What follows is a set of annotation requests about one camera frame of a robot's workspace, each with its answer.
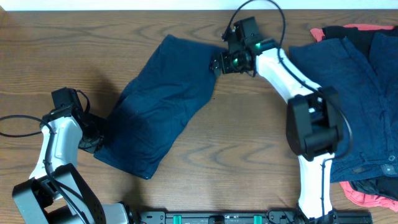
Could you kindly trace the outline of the dark blue shorts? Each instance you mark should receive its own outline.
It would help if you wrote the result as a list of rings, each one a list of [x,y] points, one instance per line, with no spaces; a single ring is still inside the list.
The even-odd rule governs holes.
[[[224,51],[168,35],[121,92],[94,157],[151,179],[189,120],[211,100],[216,83],[211,57]]]

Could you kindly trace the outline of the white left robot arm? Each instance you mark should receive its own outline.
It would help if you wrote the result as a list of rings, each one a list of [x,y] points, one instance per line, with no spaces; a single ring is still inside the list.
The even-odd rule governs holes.
[[[26,223],[129,223],[122,203],[103,205],[76,169],[83,131],[71,106],[43,117],[39,161],[12,198]]]

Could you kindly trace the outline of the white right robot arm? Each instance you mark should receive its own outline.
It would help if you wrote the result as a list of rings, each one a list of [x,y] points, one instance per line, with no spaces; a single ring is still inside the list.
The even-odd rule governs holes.
[[[330,171],[343,122],[332,100],[334,88],[308,79],[272,39],[232,44],[232,51],[214,54],[210,70],[216,76],[252,72],[265,78],[287,104],[286,138],[298,157],[300,197],[296,223],[334,223],[330,201]]]

